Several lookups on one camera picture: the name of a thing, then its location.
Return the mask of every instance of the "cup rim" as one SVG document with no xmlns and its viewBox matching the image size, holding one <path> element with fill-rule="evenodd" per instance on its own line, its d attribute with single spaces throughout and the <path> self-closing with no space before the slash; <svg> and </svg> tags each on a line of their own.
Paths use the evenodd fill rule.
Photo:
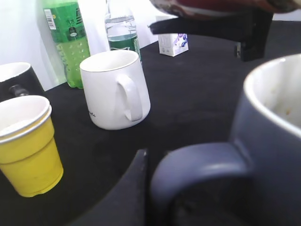
<svg viewBox="0 0 301 226">
<path fill-rule="evenodd" d="M 40 120 L 41 118 L 43 118 L 47 113 L 48 113 L 48 110 L 49 110 L 49 107 L 50 107 L 50 101 L 45 98 L 45 97 L 42 97 L 42 96 L 34 96 L 34 95 L 29 95 L 29 96 L 24 96 L 24 97 L 15 97 L 13 99 L 9 99 L 9 100 L 6 100 L 6 101 L 3 101 L 2 103 L 4 102 L 8 102 L 8 101 L 18 101 L 20 100 L 20 98 L 36 98 L 36 99 L 43 99 L 45 101 L 45 107 L 43 108 L 43 110 L 41 111 L 41 113 L 39 113 L 36 117 L 28 120 L 28 123 L 24 126 L 22 126 L 21 128 L 18 128 L 16 130 L 13 130 L 9 133 L 6 133 L 4 135 L 0 135 L 0 143 L 1 143 L 1 139 L 5 140 L 5 137 L 11 137 L 13 134 L 21 131 L 21 130 L 24 130 L 26 129 L 27 127 L 30 127 L 32 124 L 34 124 L 35 122 L 37 122 L 38 120 Z"/>
<path fill-rule="evenodd" d="M 16 74 L 10 76 L 9 78 L 7 78 L 7 79 L 5 79 L 5 80 L 3 80 L 3 81 L 1 80 L 1 77 L 0 77 L 0 82 L 5 82 L 5 81 L 7 81 L 7 80 L 9 80 L 9 79 L 12 79 L 12 78 L 14 78 L 14 77 L 17 77 L 17 76 L 19 76 L 20 74 L 23 74 L 24 72 L 28 71 L 28 70 L 32 67 L 32 65 L 31 65 L 30 63 L 28 63 L 28 62 L 13 62 L 13 63 L 9 63 L 9 64 L 0 65 L 0 70 L 1 70 L 2 67 L 8 67 L 8 66 L 12 66 L 12 67 L 13 67 L 13 66 L 15 66 L 15 65 L 25 65 L 25 66 L 27 66 L 27 67 L 26 67 L 26 69 L 20 70 L 20 71 L 17 72 Z"/>
<path fill-rule="evenodd" d="M 255 92 L 253 90 L 253 84 L 255 83 L 254 74 L 262 69 L 265 69 L 267 67 L 271 67 L 272 65 L 278 65 L 282 62 L 285 62 L 286 60 L 293 59 L 293 58 L 300 58 L 301 60 L 301 54 L 295 54 L 290 56 L 284 56 L 281 58 L 277 58 L 271 61 L 268 61 L 255 69 L 253 69 L 247 76 L 244 82 L 244 93 L 252 106 L 259 111 L 262 115 L 264 115 L 267 119 L 278 125 L 280 128 L 288 131 L 291 134 L 294 134 L 295 136 L 301 138 L 301 129 L 294 124 L 290 123 L 289 121 L 286 121 L 285 119 L 281 118 L 274 112 L 272 112 L 270 109 L 265 107 L 256 97 Z"/>
<path fill-rule="evenodd" d="M 16 140 L 16 139 L 19 139 L 21 137 L 24 137 L 25 135 L 27 135 L 27 134 L 31 133 L 32 131 L 36 130 L 38 127 L 40 127 L 41 125 L 43 125 L 49 119 L 51 113 L 52 113 L 52 106 L 50 105 L 49 108 L 48 108 L 47 114 L 45 115 L 44 118 L 42 118 L 39 121 L 39 123 L 37 123 L 36 125 L 30 127 L 29 129 L 23 131 L 22 133 L 18 133 L 18 134 L 14 135 L 14 136 L 10 136 L 10 137 L 8 137 L 6 139 L 3 139 L 3 140 L 0 139 L 0 145 L 4 144 L 4 143 L 8 143 L 8 142 Z"/>
<path fill-rule="evenodd" d="M 122 65 L 120 67 L 115 67 L 115 68 L 111 68 L 111 69 L 101 69 L 101 70 L 89 70 L 88 66 L 85 66 L 85 64 L 87 64 L 88 61 L 93 60 L 94 58 L 99 57 L 100 55 L 106 55 L 106 54 L 112 54 L 112 55 L 117 55 L 118 53 L 127 53 L 127 54 L 132 54 L 133 56 L 135 56 L 135 58 L 133 58 L 132 61 L 130 61 L 129 63 L 127 63 L 126 65 Z M 115 70 L 119 70 L 121 68 L 125 68 L 128 67 L 130 65 L 132 65 L 133 63 L 135 63 L 137 60 L 139 59 L 139 55 L 138 53 L 136 53 L 135 51 L 131 51 L 131 50 L 123 50 L 123 49 L 118 49 L 118 50 L 109 50 L 109 51 L 105 51 L 105 52 L 101 52 L 101 53 L 97 53 L 95 55 L 92 55 L 88 58 L 86 58 L 85 60 L 83 60 L 79 67 L 82 71 L 85 72 L 92 72 L 92 73 L 99 73 L 99 72 L 111 72 L 111 71 L 115 71 Z"/>
</svg>

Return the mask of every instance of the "white mug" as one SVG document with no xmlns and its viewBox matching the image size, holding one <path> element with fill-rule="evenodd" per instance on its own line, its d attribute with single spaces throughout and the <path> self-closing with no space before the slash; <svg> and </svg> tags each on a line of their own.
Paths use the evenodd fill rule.
<svg viewBox="0 0 301 226">
<path fill-rule="evenodd" d="M 92 122 L 103 129 L 140 123 L 151 109 L 142 66 L 136 52 L 107 51 L 80 64 Z"/>
</svg>

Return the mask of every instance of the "black mug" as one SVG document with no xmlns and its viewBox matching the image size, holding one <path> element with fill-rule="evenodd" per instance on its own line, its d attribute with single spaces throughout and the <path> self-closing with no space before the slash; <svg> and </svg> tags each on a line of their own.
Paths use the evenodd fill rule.
<svg viewBox="0 0 301 226">
<path fill-rule="evenodd" d="M 151 181 L 161 215 L 192 185 L 250 178 L 245 197 L 256 226 L 301 225 L 301 54 L 253 70 L 244 82 L 227 143 L 202 144 L 168 154 Z"/>
<path fill-rule="evenodd" d="M 0 102 L 26 95 L 45 97 L 32 66 L 24 62 L 0 65 Z"/>
</svg>

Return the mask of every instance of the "green bottle label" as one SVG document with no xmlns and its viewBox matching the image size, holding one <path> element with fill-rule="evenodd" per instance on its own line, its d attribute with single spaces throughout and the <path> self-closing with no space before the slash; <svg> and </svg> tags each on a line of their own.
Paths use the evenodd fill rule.
<svg viewBox="0 0 301 226">
<path fill-rule="evenodd" d="M 140 54 L 140 48 L 139 48 L 139 42 L 137 36 L 122 41 L 109 40 L 109 45 L 110 45 L 110 50 L 126 49 L 126 50 L 135 51 L 136 53 L 138 53 L 139 58 L 141 60 L 141 54 Z"/>
<path fill-rule="evenodd" d="M 51 35 L 55 43 L 65 43 L 86 37 L 79 4 L 44 9 Z"/>
</svg>

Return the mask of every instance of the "stacked cups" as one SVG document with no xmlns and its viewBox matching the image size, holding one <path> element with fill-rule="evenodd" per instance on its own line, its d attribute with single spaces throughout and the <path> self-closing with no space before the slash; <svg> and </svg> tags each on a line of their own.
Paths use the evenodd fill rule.
<svg viewBox="0 0 301 226">
<path fill-rule="evenodd" d="M 21 196 L 46 193 L 63 176 L 51 112 L 41 96 L 0 103 L 0 169 Z"/>
</svg>

